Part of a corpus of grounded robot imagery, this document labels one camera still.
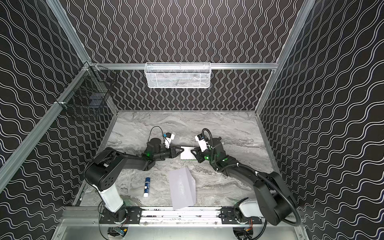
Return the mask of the white letter with green border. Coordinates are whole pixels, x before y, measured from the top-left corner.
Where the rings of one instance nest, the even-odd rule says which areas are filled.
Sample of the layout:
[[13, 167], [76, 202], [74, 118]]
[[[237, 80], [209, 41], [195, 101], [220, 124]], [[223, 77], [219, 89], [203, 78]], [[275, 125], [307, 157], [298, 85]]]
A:
[[185, 149], [185, 151], [183, 153], [180, 154], [180, 159], [181, 161], [195, 161], [195, 157], [194, 155], [191, 153], [191, 150], [194, 148], [194, 147], [183, 147], [182, 148]]

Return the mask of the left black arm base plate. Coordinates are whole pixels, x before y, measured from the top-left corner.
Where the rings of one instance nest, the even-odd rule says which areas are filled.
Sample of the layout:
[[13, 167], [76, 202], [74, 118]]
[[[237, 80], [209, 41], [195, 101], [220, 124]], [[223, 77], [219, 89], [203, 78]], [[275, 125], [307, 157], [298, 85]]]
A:
[[120, 208], [116, 213], [103, 209], [99, 218], [100, 224], [139, 224], [143, 209], [140, 207]]

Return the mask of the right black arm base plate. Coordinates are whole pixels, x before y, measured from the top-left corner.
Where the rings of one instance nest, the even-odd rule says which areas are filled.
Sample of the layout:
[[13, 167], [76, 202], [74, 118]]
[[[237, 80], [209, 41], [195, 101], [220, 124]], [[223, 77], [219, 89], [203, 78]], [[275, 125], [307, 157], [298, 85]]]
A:
[[222, 224], [224, 225], [250, 225], [250, 220], [252, 220], [254, 225], [261, 225], [263, 223], [261, 218], [246, 217], [241, 213], [239, 209], [234, 207], [222, 207], [218, 217], [221, 219]]

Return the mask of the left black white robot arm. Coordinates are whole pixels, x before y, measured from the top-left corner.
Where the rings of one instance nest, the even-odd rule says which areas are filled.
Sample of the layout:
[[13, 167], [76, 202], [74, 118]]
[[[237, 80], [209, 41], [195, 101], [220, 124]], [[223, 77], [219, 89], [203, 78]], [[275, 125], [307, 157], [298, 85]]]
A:
[[116, 224], [124, 223], [128, 219], [126, 204], [115, 184], [122, 170], [149, 171], [156, 162], [174, 159], [183, 152], [183, 148], [167, 146], [158, 138], [150, 139], [144, 152], [139, 155], [106, 148], [97, 154], [86, 167], [85, 180], [98, 191], [106, 209], [103, 215], [108, 216]]

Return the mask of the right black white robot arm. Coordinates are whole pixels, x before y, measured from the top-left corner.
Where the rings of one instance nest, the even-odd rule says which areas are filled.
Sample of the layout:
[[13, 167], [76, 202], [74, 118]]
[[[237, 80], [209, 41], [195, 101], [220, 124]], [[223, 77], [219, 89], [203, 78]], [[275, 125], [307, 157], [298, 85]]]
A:
[[225, 152], [220, 137], [209, 141], [202, 139], [202, 143], [193, 148], [191, 153], [199, 163], [208, 161], [215, 172], [235, 178], [253, 188], [259, 211], [270, 224], [301, 224], [298, 203], [277, 172], [264, 173], [242, 164]]

